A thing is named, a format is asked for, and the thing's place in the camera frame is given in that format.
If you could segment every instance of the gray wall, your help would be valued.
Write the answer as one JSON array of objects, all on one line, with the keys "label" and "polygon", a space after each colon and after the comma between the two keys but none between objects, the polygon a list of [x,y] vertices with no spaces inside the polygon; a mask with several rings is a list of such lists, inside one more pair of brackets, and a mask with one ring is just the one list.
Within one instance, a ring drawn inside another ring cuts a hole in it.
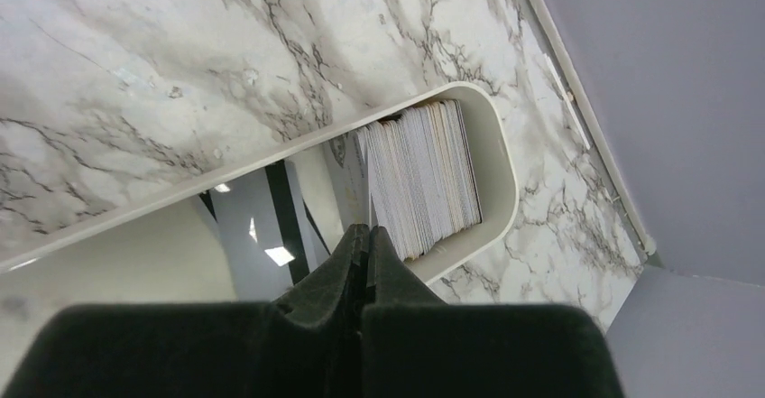
[{"label": "gray wall", "polygon": [[647,267],[606,339],[627,396],[765,391],[765,288]]},{"label": "gray wall", "polygon": [[545,0],[667,267],[765,283],[765,0]]}]

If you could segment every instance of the black stripe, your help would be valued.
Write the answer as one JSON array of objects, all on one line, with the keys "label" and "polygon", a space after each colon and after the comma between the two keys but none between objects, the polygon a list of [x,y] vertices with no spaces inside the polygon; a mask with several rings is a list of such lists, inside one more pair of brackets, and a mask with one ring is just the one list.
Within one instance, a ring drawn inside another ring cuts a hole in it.
[{"label": "black stripe", "polygon": [[207,211],[210,212],[210,214],[213,216],[213,219],[217,222],[217,217],[215,216],[215,207],[213,207],[213,200],[210,198],[210,191],[205,190],[199,194],[199,197],[202,199],[202,202],[205,203]]},{"label": "black stripe", "polygon": [[327,242],[324,241],[324,237],[318,231],[316,221],[313,220],[313,215],[310,214],[309,206],[306,204],[306,201],[303,201],[303,207],[306,208],[306,218],[309,219],[309,223],[311,227],[313,228],[314,232],[316,233],[316,237],[318,237],[318,241],[321,242],[321,245],[323,245],[324,249],[327,250],[327,255],[332,254],[331,252],[329,252],[329,247],[327,246]]},{"label": "black stripe", "polygon": [[276,222],[279,224],[281,242],[294,260],[288,263],[292,283],[296,284],[309,275],[309,263],[306,259],[306,249],[300,236],[298,215],[295,212],[295,203],[292,202],[290,191],[290,179],[287,177],[287,167],[284,161],[278,161],[265,168],[268,179],[268,187],[271,190],[273,208],[276,211]]}]

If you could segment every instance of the white trim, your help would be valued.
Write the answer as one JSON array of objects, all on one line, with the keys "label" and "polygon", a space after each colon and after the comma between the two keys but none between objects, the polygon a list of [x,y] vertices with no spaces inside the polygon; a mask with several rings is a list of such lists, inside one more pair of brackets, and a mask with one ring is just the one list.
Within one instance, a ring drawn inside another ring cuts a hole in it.
[{"label": "white trim", "polygon": [[558,92],[560,93],[560,98],[563,99],[563,101],[566,103],[566,109],[568,109],[568,114],[571,116],[571,119],[574,120],[574,124],[576,125],[576,130],[579,132],[579,136],[582,137],[582,141],[585,142],[585,149],[589,151],[593,146],[590,144],[589,138],[587,138],[587,134],[585,133],[584,127],[582,127],[582,122],[579,121],[579,116],[576,114],[576,111],[574,110],[574,105],[571,104],[571,99],[568,98],[568,92],[566,91],[566,87],[563,86],[563,81],[560,79],[560,75],[558,75],[558,69],[555,68],[555,64],[552,62],[552,59],[549,57],[549,55],[545,54],[545,61],[548,64],[548,69],[550,69],[550,72],[552,73],[552,78],[555,80],[555,85],[558,87]]},{"label": "white trim", "polygon": [[603,158],[605,169],[608,171],[609,176],[613,182],[613,186],[616,188],[616,192],[622,198],[622,204],[627,212],[627,218],[632,222],[635,227],[635,232],[640,239],[643,247],[643,251],[647,255],[653,255],[656,252],[656,242],[649,236],[646,227],[643,225],[640,213],[635,208],[632,198],[627,190],[627,186],[624,184],[619,167],[616,165],[616,160],[613,158],[611,150],[608,148],[608,143],[605,141],[603,130],[601,130],[598,124],[597,117],[593,111],[593,107],[590,104],[590,99],[587,97],[585,88],[582,86],[582,81],[579,80],[579,76],[574,69],[574,63],[571,57],[568,55],[566,45],[560,37],[558,28],[552,20],[549,9],[544,0],[529,0],[531,8],[534,9],[539,22],[542,25],[542,29],[548,36],[552,50],[555,52],[560,63],[560,68],[563,70],[563,75],[568,81],[568,85],[571,87],[571,91],[576,97],[576,102],[579,105],[579,111],[582,113],[582,117],[585,119],[587,129],[590,131],[590,135],[593,137],[595,146],[597,146],[598,152],[600,152]]}]

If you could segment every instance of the white marble wall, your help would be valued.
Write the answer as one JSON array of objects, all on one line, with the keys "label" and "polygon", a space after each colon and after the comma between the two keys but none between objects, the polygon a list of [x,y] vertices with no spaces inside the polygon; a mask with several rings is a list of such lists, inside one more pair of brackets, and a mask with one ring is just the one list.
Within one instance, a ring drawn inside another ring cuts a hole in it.
[{"label": "white marble wall", "polygon": [[604,327],[640,261],[524,0],[0,0],[0,260],[253,150],[447,83],[502,112],[503,244],[434,288],[564,301]]}]

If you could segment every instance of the marble countertop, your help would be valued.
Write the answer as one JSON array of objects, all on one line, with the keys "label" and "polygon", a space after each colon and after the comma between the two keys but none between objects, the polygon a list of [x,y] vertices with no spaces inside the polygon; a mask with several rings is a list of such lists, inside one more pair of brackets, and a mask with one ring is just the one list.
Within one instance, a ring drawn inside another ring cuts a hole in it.
[{"label": "marble countertop", "polygon": [[254,151],[452,80],[502,113],[512,230],[448,301],[610,324],[641,271],[525,0],[0,0],[0,261]]}]

